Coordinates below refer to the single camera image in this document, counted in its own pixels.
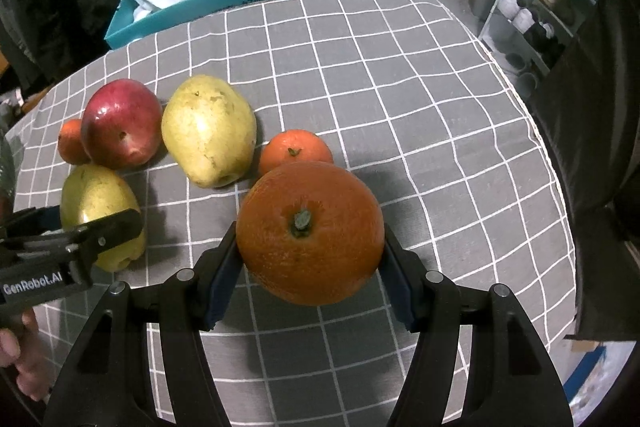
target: teal box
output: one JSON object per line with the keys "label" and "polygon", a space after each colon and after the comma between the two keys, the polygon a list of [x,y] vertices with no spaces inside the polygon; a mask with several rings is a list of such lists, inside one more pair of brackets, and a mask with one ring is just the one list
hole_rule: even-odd
{"label": "teal box", "polygon": [[264,0],[186,0],[133,22],[133,10],[138,7],[138,4],[134,0],[121,0],[111,19],[104,40],[112,50],[116,50],[136,39],[167,30],[178,24],[190,22],[220,10],[258,1]]}

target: tangerine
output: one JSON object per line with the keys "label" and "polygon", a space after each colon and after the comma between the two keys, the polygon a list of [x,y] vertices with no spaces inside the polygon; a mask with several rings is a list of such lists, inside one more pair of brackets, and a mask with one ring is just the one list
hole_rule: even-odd
{"label": "tangerine", "polygon": [[82,120],[72,118],[65,121],[58,134],[58,152],[60,157],[71,165],[89,163],[91,159],[82,146],[80,127]]}
{"label": "tangerine", "polygon": [[354,174],[293,162],[268,172],[245,197],[236,241],[264,288],[319,306],[353,295],[373,275],[385,228],[375,196]]}
{"label": "tangerine", "polygon": [[304,129],[289,129],[276,134],[260,154],[258,174],[290,162],[320,161],[333,163],[334,156],[322,139]]}

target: screw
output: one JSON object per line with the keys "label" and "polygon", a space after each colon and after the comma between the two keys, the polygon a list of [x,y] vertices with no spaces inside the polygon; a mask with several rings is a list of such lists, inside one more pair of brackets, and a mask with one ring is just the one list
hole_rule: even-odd
{"label": "screw", "polygon": [[190,281],[194,275],[195,272],[191,268],[182,268],[175,277],[178,281]]}
{"label": "screw", "polygon": [[499,295],[500,297],[506,297],[506,296],[509,295],[509,293],[511,293],[509,288],[507,286],[505,286],[504,284],[495,285],[494,286],[494,292],[496,293],[496,295]]}
{"label": "screw", "polygon": [[427,280],[435,284],[444,280],[444,275],[437,270],[430,270],[427,272]]}
{"label": "screw", "polygon": [[116,281],[111,286],[109,286],[109,291],[114,295],[117,295],[118,293],[122,292],[125,287],[126,284],[123,281]]}

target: human hand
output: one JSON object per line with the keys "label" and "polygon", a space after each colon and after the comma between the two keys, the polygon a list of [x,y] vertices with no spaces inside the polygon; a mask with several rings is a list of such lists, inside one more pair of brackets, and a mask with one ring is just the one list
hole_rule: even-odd
{"label": "human hand", "polygon": [[18,370],[15,383],[32,400],[43,399],[49,392],[51,373],[44,358],[44,346],[38,336],[38,322],[33,309],[22,314],[24,334],[20,340],[11,330],[0,330],[0,366],[14,364]]}

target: white shoe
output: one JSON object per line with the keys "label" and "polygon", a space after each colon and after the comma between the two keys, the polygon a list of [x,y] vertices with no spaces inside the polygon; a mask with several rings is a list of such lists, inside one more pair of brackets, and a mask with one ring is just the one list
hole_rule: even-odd
{"label": "white shoe", "polygon": [[513,18],[520,11],[520,6],[518,6],[518,0],[500,0],[498,3],[498,10],[507,17],[508,20],[513,21]]}
{"label": "white shoe", "polygon": [[533,15],[528,8],[523,8],[513,19],[513,27],[524,34],[534,24]]}

